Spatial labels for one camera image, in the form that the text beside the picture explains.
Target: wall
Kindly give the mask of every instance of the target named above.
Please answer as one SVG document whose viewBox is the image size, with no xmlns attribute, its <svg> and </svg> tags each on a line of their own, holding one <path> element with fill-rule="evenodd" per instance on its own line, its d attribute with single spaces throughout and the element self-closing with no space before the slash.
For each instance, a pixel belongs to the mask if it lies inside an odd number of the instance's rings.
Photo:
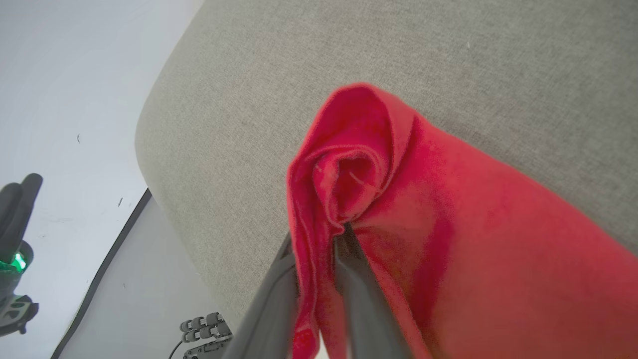
<svg viewBox="0 0 638 359">
<path fill-rule="evenodd" d="M 3 357 L 51 355 L 144 193 L 137 118 L 201 4 L 0 1 L 0 185 L 44 177 L 16 291 L 40 313 L 26 335 L 0 338 Z"/>
<path fill-rule="evenodd" d="M 218 310 L 151 199 L 60 359 L 168 358 L 180 341 L 180 323 Z M 173 358 L 204 342 L 182 344 Z"/>
</svg>

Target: beige upholstered surface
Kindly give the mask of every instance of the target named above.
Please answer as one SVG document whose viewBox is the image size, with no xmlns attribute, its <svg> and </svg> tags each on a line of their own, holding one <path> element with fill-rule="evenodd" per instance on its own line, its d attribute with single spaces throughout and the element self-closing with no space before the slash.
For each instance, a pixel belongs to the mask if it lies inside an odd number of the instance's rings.
<svg viewBox="0 0 638 359">
<path fill-rule="evenodd" d="M 138 160 L 233 328 L 287 231 L 289 161 L 360 80 L 636 253 L 637 59 L 635 0 L 213 0 L 144 107 Z"/>
</svg>

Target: gray floor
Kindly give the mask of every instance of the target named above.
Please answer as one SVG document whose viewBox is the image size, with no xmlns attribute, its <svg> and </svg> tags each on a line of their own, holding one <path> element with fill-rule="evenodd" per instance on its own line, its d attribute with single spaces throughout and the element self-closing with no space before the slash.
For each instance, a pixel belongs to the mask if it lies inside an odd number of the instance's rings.
<svg viewBox="0 0 638 359">
<path fill-rule="evenodd" d="M 214 311 L 181 242 L 151 199 L 61 358 L 168 358 L 181 338 L 179 324 Z M 173 358 L 203 343 L 182 344 Z"/>
</svg>

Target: rolled fabric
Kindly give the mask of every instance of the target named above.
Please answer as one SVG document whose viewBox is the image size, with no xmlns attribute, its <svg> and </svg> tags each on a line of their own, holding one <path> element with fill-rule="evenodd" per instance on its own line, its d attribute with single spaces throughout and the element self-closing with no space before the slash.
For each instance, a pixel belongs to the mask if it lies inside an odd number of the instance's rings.
<svg viewBox="0 0 638 359">
<path fill-rule="evenodd" d="M 337 89 L 288 169 L 295 359 L 346 358 L 332 238 L 351 222 L 415 358 L 638 357 L 638 260 L 514 168 L 370 84 Z"/>
</svg>

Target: black cable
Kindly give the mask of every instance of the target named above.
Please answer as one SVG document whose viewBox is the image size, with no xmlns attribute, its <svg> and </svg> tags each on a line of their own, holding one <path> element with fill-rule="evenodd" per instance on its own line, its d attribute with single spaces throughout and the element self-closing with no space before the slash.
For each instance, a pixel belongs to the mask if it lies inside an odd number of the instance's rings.
<svg viewBox="0 0 638 359">
<path fill-rule="evenodd" d="M 168 356 L 168 359 L 171 359 L 173 357 L 173 354 L 175 354 L 175 351 L 177 350 L 177 348 L 182 344 L 182 341 L 180 340 L 179 343 L 177 343 L 177 345 L 173 348 L 173 351 L 170 352 L 170 355 Z"/>
<path fill-rule="evenodd" d="M 146 207 L 146 204 L 151 200 L 151 197 L 152 197 L 151 191 L 147 189 L 146 192 L 144 192 L 144 195 L 142 196 L 142 198 L 140 199 L 140 202 L 137 204 L 137 206 L 135 206 L 133 213 L 131 213 L 131 216 L 126 221 L 126 224 L 124 224 L 124 228 L 122 228 L 122 231 L 120 232 L 119 236 L 117 236 L 115 243 L 113 243 L 113 246 L 108 251 L 107 256 L 104 258 L 104 261 L 100 265 L 98 272 L 95 274 L 95 278 L 93 278 L 93 281 L 91 282 L 91 285 L 89 286 L 89 289 L 86 291 L 86 295 L 84 296 L 84 300 L 82 301 L 82 304 L 80 305 L 80 308 L 78 309 L 77 314 L 75 314 L 75 318 L 73 319 L 73 322 L 71 323 L 71 326 L 69 327 L 69 330 L 66 331 L 66 334 L 64 334 L 64 337 L 62 337 L 62 340 L 60 340 L 60 344 L 57 345 L 56 351 L 53 352 L 51 359 L 60 358 L 60 355 L 62 354 L 64 347 L 67 345 L 67 343 L 69 343 L 69 340 L 71 340 L 71 337 L 73 336 L 77 328 L 80 326 L 80 322 L 82 321 L 82 318 L 84 318 L 84 314 L 86 314 L 87 309 L 91 305 L 91 300 L 93 300 L 93 296 L 95 295 L 95 292 L 98 290 L 98 286 L 100 285 L 100 282 L 102 281 L 102 277 L 104 277 L 104 273 L 107 272 L 108 266 L 111 264 L 111 261 L 113 261 L 113 258 L 115 257 L 115 253 L 117 253 L 117 250 L 119 250 L 119 247 L 122 246 L 122 242 L 124 242 L 124 240 L 126 239 L 126 236 L 131 231 L 131 228 L 133 228 L 133 225 L 137 221 L 137 218 L 139 218 L 140 214 L 142 214 L 142 210 L 144 209 L 144 207 Z"/>
</svg>

